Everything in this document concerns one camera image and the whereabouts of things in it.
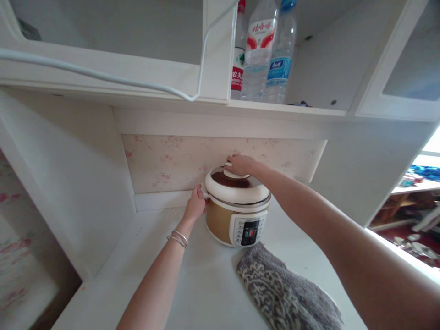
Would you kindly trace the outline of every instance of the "pink floral pattern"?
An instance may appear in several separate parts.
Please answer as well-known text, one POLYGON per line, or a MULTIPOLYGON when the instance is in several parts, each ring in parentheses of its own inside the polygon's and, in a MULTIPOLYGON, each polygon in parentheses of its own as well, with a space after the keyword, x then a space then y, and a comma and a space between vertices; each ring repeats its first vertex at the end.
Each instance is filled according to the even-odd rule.
POLYGON ((0 327, 18 329, 24 323, 18 321, 19 326, 17 320, 26 319, 30 322, 26 328, 34 324, 34 329, 50 329, 79 284, 75 270, 0 151, 0 327), (54 290, 56 283, 67 285, 54 290), (42 289, 46 292, 43 300, 42 289), (56 307, 47 308, 54 299, 56 307))
POLYGON ((247 154, 302 182, 310 182, 323 140, 122 135, 135 193, 189 190, 224 165, 247 154))

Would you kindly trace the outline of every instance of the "gray knitted cloth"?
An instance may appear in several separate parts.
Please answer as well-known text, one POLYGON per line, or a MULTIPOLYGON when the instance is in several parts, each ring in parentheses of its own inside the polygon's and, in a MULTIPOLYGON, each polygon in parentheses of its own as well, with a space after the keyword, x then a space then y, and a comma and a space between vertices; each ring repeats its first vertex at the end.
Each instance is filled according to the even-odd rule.
POLYGON ((341 312, 316 284, 291 272, 262 243, 251 247, 237 272, 275 330, 342 328, 341 312))

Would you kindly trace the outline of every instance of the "wrist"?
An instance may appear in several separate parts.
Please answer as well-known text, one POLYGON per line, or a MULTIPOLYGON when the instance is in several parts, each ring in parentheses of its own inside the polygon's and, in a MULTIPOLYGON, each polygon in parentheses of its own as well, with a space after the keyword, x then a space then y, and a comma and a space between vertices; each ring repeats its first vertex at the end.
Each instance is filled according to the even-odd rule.
POLYGON ((184 216, 177 225, 176 230, 182 233, 186 238, 188 238, 191 232, 193 231, 193 227, 196 220, 197 219, 194 219, 192 217, 184 216))
POLYGON ((259 176, 264 171, 264 169, 267 167, 267 165, 260 163, 260 162, 253 162, 249 168, 249 174, 253 177, 257 178, 259 180, 259 176))

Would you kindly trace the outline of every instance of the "plastic water bottle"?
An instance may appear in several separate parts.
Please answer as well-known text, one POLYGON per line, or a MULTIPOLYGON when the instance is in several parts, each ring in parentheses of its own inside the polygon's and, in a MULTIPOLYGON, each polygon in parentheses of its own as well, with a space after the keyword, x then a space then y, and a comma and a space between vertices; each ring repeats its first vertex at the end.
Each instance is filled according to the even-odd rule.
POLYGON ((297 40, 297 18, 294 10, 296 4, 297 0, 283 0, 281 2, 274 51, 264 92, 264 102, 266 103, 284 104, 286 98, 287 80, 297 40))
POLYGON ((247 26, 245 26, 244 10, 246 0, 238 2, 237 26, 235 29, 234 63, 232 67, 231 99, 240 99, 242 94, 242 77, 244 69, 244 52, 246 48, 247 26))
POLYGON ((249 20, 242 80, 243 101, 263 101, 278 11, 274 0, 260 0, 249 20))

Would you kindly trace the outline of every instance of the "lid knob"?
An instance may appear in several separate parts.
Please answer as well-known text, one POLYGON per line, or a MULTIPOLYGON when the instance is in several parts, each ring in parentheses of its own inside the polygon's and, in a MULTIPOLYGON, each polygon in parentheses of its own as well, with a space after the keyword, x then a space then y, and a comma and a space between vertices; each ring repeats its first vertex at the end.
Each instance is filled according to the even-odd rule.
MULTIPOLYGON (((226 166, 232 166, 232 163, 226 162, 226 166)), ((232 179, 246 179, 246 178, 250 177, 250 174, 240 176, 240 175, 234 174, 232 172, 229 172, 228 170, 223 170, 223 174, 232 178, 232 179)))

